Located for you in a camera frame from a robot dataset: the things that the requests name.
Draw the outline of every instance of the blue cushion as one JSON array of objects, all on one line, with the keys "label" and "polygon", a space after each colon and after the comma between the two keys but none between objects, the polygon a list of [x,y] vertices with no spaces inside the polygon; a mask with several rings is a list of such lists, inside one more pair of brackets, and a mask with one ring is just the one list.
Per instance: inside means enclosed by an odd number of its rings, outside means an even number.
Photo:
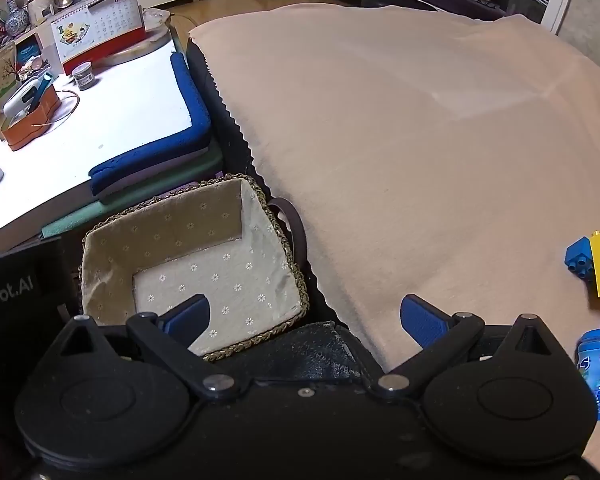
[{"label": "blue cushion", "polygon": [[91,168],[89,186],[94,196],[126,176],[209,146],[211,119],[189,75],[184,56],[180,52],[171,54],[171,67],[189,110],[191,126],[177,134],[154,140]]}]

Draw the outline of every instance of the calendar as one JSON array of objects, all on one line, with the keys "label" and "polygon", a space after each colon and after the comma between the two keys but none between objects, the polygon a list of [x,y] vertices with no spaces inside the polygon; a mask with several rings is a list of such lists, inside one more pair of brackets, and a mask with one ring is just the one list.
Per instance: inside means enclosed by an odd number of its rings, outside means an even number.
[{"label": "calendar", "polygon": [[51,26],[65,73],[144,39],[138,0],[88,0]]}]

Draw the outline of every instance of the beige blanket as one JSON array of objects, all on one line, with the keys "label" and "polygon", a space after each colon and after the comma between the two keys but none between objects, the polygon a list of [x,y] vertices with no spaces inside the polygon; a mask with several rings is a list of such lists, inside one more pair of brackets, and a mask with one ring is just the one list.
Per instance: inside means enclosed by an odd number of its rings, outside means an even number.
[{"label": "beige blanket", "polygon": [[[385,369],[419,350],[407,293],[493,324],[534,312],[568,352],[600,326],[563,263],[600,230],[600,69],[574,48],[519,16],[325,4],[191,38],[298,208],[326,301]],[[587,457],[600,468],[600,431]]]}]

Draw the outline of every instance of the woven basket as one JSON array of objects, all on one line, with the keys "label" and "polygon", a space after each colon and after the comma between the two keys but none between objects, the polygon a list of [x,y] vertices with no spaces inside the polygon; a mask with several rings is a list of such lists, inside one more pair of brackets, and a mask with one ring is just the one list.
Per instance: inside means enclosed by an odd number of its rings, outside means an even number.
[{"label": "woven basket", "polygon": [[[291,226],[292,245],[276,215]],[[153,198],[96,225],[84,239],[82,307],[99,324],[158,315],[204,294],[211,322],[189,350],[227,357],[293,325],[308,310],[306,238],[283,199],[267,205],[247,176],[228,175]]]}]

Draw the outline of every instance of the blue gripper pad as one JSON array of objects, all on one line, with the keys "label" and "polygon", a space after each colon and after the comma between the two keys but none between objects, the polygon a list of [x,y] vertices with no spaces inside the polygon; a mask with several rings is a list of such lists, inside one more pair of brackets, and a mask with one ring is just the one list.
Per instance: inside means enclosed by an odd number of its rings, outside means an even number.
[{"label": "blue gripper pad", "polygon": [[451,328],[452,318],[415,294],[400,304],[400,322],[404,331],[426,348]]},{"label": "blue gripper pad", "polygon": [[211,308],[202,294],[183,301],[158,318],[158,328],[187,348],[208,328]]}]

